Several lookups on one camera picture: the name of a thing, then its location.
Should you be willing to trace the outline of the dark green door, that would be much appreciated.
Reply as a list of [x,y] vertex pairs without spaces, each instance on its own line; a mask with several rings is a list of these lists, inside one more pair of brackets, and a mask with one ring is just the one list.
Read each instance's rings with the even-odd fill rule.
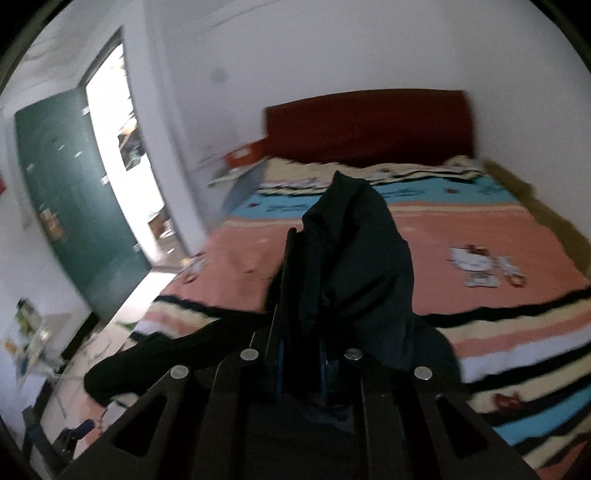
[[61,266],[108,322],[150,270],[108,183],[86,92],[78,86],[19,110],[18,160]]

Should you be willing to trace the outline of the black large jacket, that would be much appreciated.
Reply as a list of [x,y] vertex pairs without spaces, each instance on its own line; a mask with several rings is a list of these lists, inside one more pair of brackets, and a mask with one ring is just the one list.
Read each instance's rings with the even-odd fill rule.
[[414,282],[410,248],[383,197],[366,180],[335,174],[301,229],[226,233],[193,280],[171,282],[157,302],[187,314],[193,329],[147,335],[93,366],[83,387],[107,407],[118,396],[145,394],[176,365],[212,367],[284,299],[288,341],[304,353],[295,372],[304,417],[346,430],[338,388],[350,348],[389,371],[426,367],[446,385],[460,381],[450,342],[414,313]]

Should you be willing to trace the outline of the dark red headboard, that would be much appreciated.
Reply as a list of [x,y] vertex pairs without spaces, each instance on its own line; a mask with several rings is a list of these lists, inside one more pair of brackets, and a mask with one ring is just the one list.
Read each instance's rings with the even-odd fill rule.
[[264,109],[263,152],[299,163],[439,166],[475,155],[469,100],[460,90],[378,89],[305,98]]

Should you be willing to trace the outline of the white wall shelf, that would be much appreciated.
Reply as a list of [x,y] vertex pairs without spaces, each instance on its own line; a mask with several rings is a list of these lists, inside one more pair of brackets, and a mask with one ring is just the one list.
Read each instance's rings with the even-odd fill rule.
[[252,170],[256,170],[256,168],[263,166],[263,164],[265,162],[266,161],[264,161],[264,160],[260,160],[259,162],[245,165],[242,167],[218,169],[214,173],[214,176],[212,176],[212,178],[208,181],[207,186],[212,187],[212,186],[217,185],[219,183],[235,181],[235,180],[239,179],[240,177],[242,177],[243,175],[246,175],[249,172],[252,172]]

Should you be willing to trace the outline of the olive brown bed edge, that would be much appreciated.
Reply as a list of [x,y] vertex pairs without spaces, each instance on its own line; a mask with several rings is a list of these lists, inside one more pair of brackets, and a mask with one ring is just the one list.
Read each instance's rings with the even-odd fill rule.
[[590,278],[590,240],[572,222],[539,200],[530,183],[492,160],[485,159],[482,164],[486,172],[523,204],[541,225],[552,231],[577,269]]

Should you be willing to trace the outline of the striped Hello Kitty bedspread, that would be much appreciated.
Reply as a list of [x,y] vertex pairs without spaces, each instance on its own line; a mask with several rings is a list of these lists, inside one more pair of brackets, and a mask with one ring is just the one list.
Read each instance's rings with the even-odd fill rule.
[[[436,387],[463,400],[534,470],[533,479],[588,478],[589,280],[555,235],[473,160],[353,168],[270,159],[252,196],[172,281],[193,280],[226,233],[301,229],[304,213],[335,174],[369,182],[408,243],[414,313],[446,337],[460,366],[457,385],[435,377]],[[158,304],[162,292],[133,332],[131,347],[153,332],[176,336],[194,328],[187,314]],[[322,479],[318,449],[351,429],[345,376],[338,394],[348,429],[305,419],[296,378],[304,353],[288,341],[286,300],[274,301],[266,318],[276,323],[276,404],[294,435],[293,479]]]

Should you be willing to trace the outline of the red box on shelf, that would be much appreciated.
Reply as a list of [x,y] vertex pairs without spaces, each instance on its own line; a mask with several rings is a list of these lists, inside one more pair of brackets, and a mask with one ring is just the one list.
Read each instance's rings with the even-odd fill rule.
[[263,138],[228,152],[223,156],[225,165],[232,169],[259,162],[266,156],[266,143],[267,139]]

